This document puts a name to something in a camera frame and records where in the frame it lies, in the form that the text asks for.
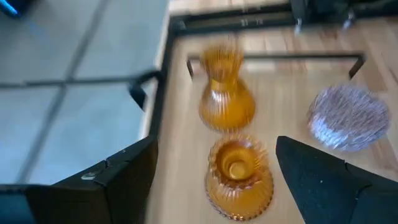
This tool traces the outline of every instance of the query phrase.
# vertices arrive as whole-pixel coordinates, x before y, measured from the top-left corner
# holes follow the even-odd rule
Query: wooden tray
[[[217,39],[217,36],[211,36],[211,39]],[[198,104],[207,77],[197,63],[193,64],[191,77],[186,61],[189,55],[201,52],[207,43],[207,37],[188,37],[177,40],[175,44],[160,131],[157,171],[145,223],[235,223],[219,215],[205,195],[208,153],[222,135],[208,129],[198,115]],[[244,47],[246,52],[253,49],[256,49],[253,45]],[[334,65],[330,62],[245,62],[241,78],[255,97],[256,114],[242,133],[257,137],[269,151],[275,186],[269,208],[248,223],[304,223],[277,162],[275,144],[278,136],[294,138],[353,165],[397,180],[395,172],[378,163],[374,151],[333,152],[322,147],[308,132],[310,103],[320,90],[350,82],[347,68],[345,62]],[[152,104],[153,97],[146,105],[147,111],[151,110]],[[144,124],[145,133],[149,122]]]

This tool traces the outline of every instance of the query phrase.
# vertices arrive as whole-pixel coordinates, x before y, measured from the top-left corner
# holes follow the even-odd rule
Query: black metal frame
[[[262,14],[287,13],[281,19],[266,20],[262,17],[245,18]],[[59,100],[65,96],[65,87],[69,85],[89,85],[98,83],[128,83],[132,99],[144,109],[146,94],[142,84],[155,78],[158,81],[155,102],[150,121],[149,134],[143,140],[123,149],[117,154],[87,168],[55,185],[3,185],[0,186],[0,222],[13,218],[26,218],[36,223],[140,223],[143,209],[152,184],[158,155],[157,141],[160,133],[162,112],[165,103],[167,81],[169,79],[172,49],[176,38],[183,35],[210,34],[214,32],[238,32],[246,29],[270,28],[275,26],[293,26],[295,19],[290,5],[252,7],[243,10],[215,12],[199,15],[174,16],[170,18],[164,57],[160,70],[143,73],[140,76],[107,79],[76,79],[68,76],[64,82],[40,81],[25,83],[0,83],[0,89],[40,88],[43,86],[60,86]],[[217,26],[196,26],[210,19],[240,16],[239,22]],[[81,46],[84,53],[86,46]],[[305,53],[305,54],[262,54],[245,55],[247,60],[341,60],[355,59],[356,62],[348,72],[353,78],[365,62],[361,52],[348,53]],[[198,56],[187,59],[187,67],[192,76],[191,61]],[[19,198],[23,209],[14,213],[2,213],[14,198]]]

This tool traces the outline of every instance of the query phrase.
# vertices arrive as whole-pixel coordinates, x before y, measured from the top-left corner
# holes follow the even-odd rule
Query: amber glass vase
[[[199,105],[199,114],[210,128],[221,132],[237,131],[252,120],[255,102],[238,77],[243,53],[236,44],[213,45],[201,56],[208,84]]]
[[[268,207],[274,184],[260,142],[242,134],[228,136],[216,142],[208,159],[206,194],[217,211],[244,221]]]

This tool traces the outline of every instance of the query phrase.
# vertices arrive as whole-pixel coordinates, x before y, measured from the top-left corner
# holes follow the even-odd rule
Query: orange glass
[[[217,211],[243,221],[268,207],[274,184],[260,142],[242,134],[228,136],[216,142],[208,159],[206,194]]]
[[[238,77],[243,53],[234,44],[220,44],[205,50],[201,65],[209,82],[203,92],[199,114],[210,128],[237,131],[253,119],[256,104]]]

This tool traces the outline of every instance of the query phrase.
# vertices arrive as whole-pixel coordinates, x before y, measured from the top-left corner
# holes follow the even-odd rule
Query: tile
[[[135,143],[141,118],[125,84],[70,87],[29,182],[54,184]]]
[[[13,184],[27,159],[56,88],[0,91],[0,184]]]
[[[166,0],[112,0],[77,77],[118,77],[154,67]]]
[[[100,0],[41,0],[21,20],[0,13],[0,82],[62,79]]]

